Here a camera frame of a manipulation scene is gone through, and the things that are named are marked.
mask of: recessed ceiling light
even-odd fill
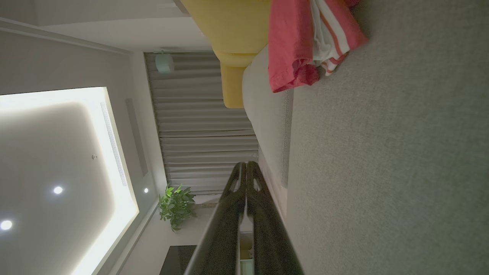
[[[12,222],[11,221],[3,221],[0,224],[0,228],[3,230],[9,230],[12,227]]]
[[[54,190],[53,190],[53,192],[55,194],[61,194],[62,191],[63,191],[63,189],[61,187],[59,187],[59,186],[55,187]]]

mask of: potted plant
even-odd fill
[[[194,195],[190,194],[190,188],[184,190],[180,185],[175,191],[174,187],[166,188],[165,195],[159,196],[160,220],[170,220],[173,232],[180,230],[180,225],[185,219],[197,217],[194,212]]]

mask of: yellow chair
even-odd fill
[[[222,96],[243,108],[245,68],[268,44],[270,0],[181,0],[221,62]]]

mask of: white curtain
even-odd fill
[[[222,100],[213,52],[172,55],[175,71],[159,73],[146,54],[168,183],[196,194],[221,193],[237,162],[258,159],[258,141],[244,109]]]

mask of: wall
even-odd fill
[[[213,211],[197,209],[197,218],[188,220],[178,233],[155,212],[119,275],[158,275],[170,246],[199,244]]]
[[[37,14],[31,0],[1,0],[0,17],[37,25]]]
[[[105,86],[120,135],[140,213],[114,249],[100,274],[108,273],[118,253],[156,200],[152,173],[142,175],[125,99],[132,96],[127,55],[0,32],[2,94]]]
[[[209,41],[191,17],[109,20],[41,29],[126,50],[210,49]]]
[[[166,189],[165,167],[159,145],[158,130],[156,128],[155,113],[146,73],[144,54],[141,51],[130,55],[131,70],[133,74],[133,100],[140,126],[141,138],[145,146],[146,157],[149,160],[149,170],[155,180],[156,192],[162,194]]]
[[[33,1],[39,26],[141,18],[189,17],[189,15],[182,14],[172,0]]]

